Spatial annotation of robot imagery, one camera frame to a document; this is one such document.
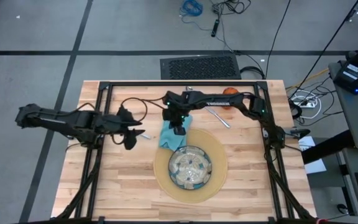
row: blue towel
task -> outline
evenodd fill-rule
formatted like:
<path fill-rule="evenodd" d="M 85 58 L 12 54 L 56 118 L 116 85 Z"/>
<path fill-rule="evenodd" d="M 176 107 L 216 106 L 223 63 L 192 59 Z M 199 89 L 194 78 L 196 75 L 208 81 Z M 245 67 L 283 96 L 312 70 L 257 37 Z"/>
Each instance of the blue towel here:
<path fill-rule="evenodd" d="M 189 115 L 183 122 L 183 127 L 185 128 L 186 133 L 189 130 L 192 120 L 193 117 Z M 173 128 L 169 128 L 169 121 L 164 121 L 162 124 L 159 146 L 165 149 L 176 151 L 179 147 L 186 146 L 186 135 L 176 135 L 173 133 Z"/>

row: black metal frame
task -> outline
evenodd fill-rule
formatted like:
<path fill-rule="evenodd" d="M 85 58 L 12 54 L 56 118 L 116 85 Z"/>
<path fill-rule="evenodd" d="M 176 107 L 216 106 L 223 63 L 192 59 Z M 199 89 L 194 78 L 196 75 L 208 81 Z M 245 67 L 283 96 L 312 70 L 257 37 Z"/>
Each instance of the black metal frame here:
<path fill-rule="evenodd" d="M 107 98 L 106 98 L 106 104 L 104 107 L 104 114 L 108 114 L 109 113 L 109 107 L 111 104 L 111 97 L 112 97 L 112 90 L 114 88 L 114 86 L 187 86 L 187 85 L 197 85 L 197 86 L 251 86 L 254 89 L 255 92 L 255 96 L 260 97 L 260 93 L 259 91 L 262 90 L 263 91 L 263 98 L 265 98 L 266 101 L 266 107 L 267 107 L 267 113 L 269 113 L 269 115 L 271 116 L 272 119 L 274 119 L 273 117 L 273 111 L 272 111 L 272 105 L 270 103 L 270 97 L 269 97 L 269 91 L 268 91 L 268 86 L 266 82 L 239 82 L 239 81 L 223 81 L 223 82 L 216 82 L 216 81 L 198 81 L 198 82 L 189 82 L 189 81 L 177 81 L 177 82 L 170 82 L 170 81 L 144 81 L 144 82 L 100 82 L 99 83 L 99 88 L 98 88 L 98 96 L 96 99 L 96 105 L 95 105 L 95 110 L 100 110 L 100 106 L 101 106 L 101 100 L 102 100 L 102 95 L 103 92 L 105 90 L 107 90 Z M 100 141 L 100 148 L 96 149 L 97 150 L 97 154 L 96 154 L 96 160 L 94 163 L 94 169 L 96 170 L 96 175 L 93 178 L 92 181 L 92 185 L 91 185 L 91 193 L 89 196 L 89 201 L 88 201 L 88 208 L 87 208 L 87 213 L 85 218 L 92 218 L 93 216 L 93 209 L 94 209 L 94 200 L 96 198 L 96 188 L 97 188 L 97 184 L 98 184 L 98 173 L 100 170 L 100 163 L 101 163 L 101 158 L 102 158 L 102 152 L 103 152 L 103 140 L 104 137 L 101 136 L 99 137 L 99 139 L 95 139 L 95 141 Z M 264 148 L 265 148 L 265 152 L 266 151 L 270 151 L 270 149 L 267 149 L 267 146 L 265 141 L 264 141 Z M 87 181 L 88 178 L 88 172 L 89 172 L 89 167 L 90 167 L 90 163 L 91 163 L 91 155 L 92 155 L 92 149 L 87 149 L 86 152 L 86 156 L 85 156 L 85 161 L 84 161 L 84 168 L 83 168 L 83 173 L 82 173 L 82 177 L 81 177 L 81 186 Z M 266 153 L 267 159 L 268 160 L 272 160 L 272 157 L 270 155 L 270 153 Z M 285 174 L 285 168 L 284 168 L 284 164 L 283 164 L 283 158 L 282 158 L 282 154 L 281 151 L 279 149 L 276 150 L 276 156 L 277 156 L 277 164 L 278 164 L 278 169 L 280 171 L 280 176 L 283 179 L 283 182 L 285 184 L 286 187 L 288 187 L 288 182 L 287 182 L 287 176 Z M 273 204 L 274 204 L 274 208 L 275 208 L 275 213 L 276 213 L 276 218 L 283 218 L 282 215 L 282 211 L 281 211 L 281 206 L 280 206 L 280 199 L 278 196 L 278 191 L 277 191 L 277 184 L 276 181 L 274 181 L 273 177 L 269 174 L 269 178 L 270 178 L 270 185 L 271 185 L 271 189 L 272 189 L 272 197 L 273 197 Z M 287 205 L 287 211 L 288 211 L 288 217 L 289 218 L 295 218 L 294 213 L 293 213 L 293 209 L 291 206 L 291 203 L 289 202 L 289 200 L 285 197 L 285 203 Z M 82 206 L 83 206 L 83 198 L 81 198 L 81 200 L 78 202 L 78 205 L 76 206 L 76 210 L 75 210 L 75 218 L 80 218 L 81 217 L 81 212 L 82 212 Z M 243 223 L 255 223 L 255 224 L 262 224 L 262 223 L 270 223 L 270 222 L 243 222 Z"/>

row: butcher block tabletop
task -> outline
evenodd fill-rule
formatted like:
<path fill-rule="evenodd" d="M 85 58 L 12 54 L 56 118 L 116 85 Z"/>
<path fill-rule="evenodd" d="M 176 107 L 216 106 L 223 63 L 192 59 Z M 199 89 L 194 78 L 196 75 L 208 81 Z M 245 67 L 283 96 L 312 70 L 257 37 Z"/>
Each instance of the butcher block tabletop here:
<path fill-rule="evenodd" d="M 191 87 L 203 93 L 222 93 L 227 86 L 219 86 L 219 81 L 216 82 L 216 86 L 197 86 L 195 83 Z M 284 83 L 269 80 L 267 84 L 276 124 L 283 128 L 292 127 Z M 95 105 L 98 87 L 99 81 L 84 81 L 78 106 L 84 103 Z M 232 87 L 239 92 L 253 92 L 249 86 Z M 180 94 L 185 86 L 147 86 L 147 83 L 144 86 L 114 86 L 109 111 L 116 114 L 126 98 L 157 99 L 168 90 Z M 105 103 L 106 94 L 100 108 L 103 109 Z M 125 107 L 135 119 L 140 119 L 145 113 L 144 105 L 136 100 L 125 102 Z M 82 109 L 92 110 L 90 106 Z M 213 134 L 223 144 L 227 155 L 226 182 L 215 196 L 201 203 L 183 203 L 160 188 L 154 176 L 153 161 L 163 123 L 162 110 L 148 104 L 143 125 L 135 128 L 145 129 L 145 134 L 152 139 L 138 136 L 136 146 L 130 151 L 125 150 L 123 145 L 115 145 L 110 137 L 104 140 L 93 219 L 104 216 L 106 220 L 137 221 L 266 221 L 267 217 L 276 217 L 259 122 L 246 118 L 235 108 L 225 110 L 214 107 L 213 110 L 231 125 L 230 129 L 205 109 L 191 111 L 190 114 L 193 116 L 191 128 L 204 129 Z M 70 141 L 69 145 L 75 143 L 78 142 Z M 290 138 L 287 138 L 286 144 L 299 147 L 297 141 Z M 91 167 L 96 155 L 94 151 Z M 78 191 L 85 154 L 86 149 L 79 145 L 67 150 L 51 217 L 59 215 Z M 300 152 L 284 148 L 282 154 L 290 190 L 302 206 L 316 216 Z M 283 216 L 287 217 L 284 196 L 278 189 Z M 89 191 L 90 188 L 85 195 L 82 216 L 86 215 Z"/>

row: white paper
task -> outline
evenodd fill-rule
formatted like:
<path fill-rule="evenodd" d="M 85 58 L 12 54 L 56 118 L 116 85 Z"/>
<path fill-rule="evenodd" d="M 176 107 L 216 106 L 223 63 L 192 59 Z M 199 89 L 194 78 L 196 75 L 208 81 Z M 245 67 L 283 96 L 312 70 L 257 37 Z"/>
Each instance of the white paper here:
<path fill-rule="evenodd" d="M 299 148 L 302 151 L 307 150 L 315 145 L 316 144 L 314 143 L 313 138 L 311 136 L 305 136 L 299 140 Z M 306 164 L 305 170 L 307 174 L 327 171 L 322 159 Z"/>

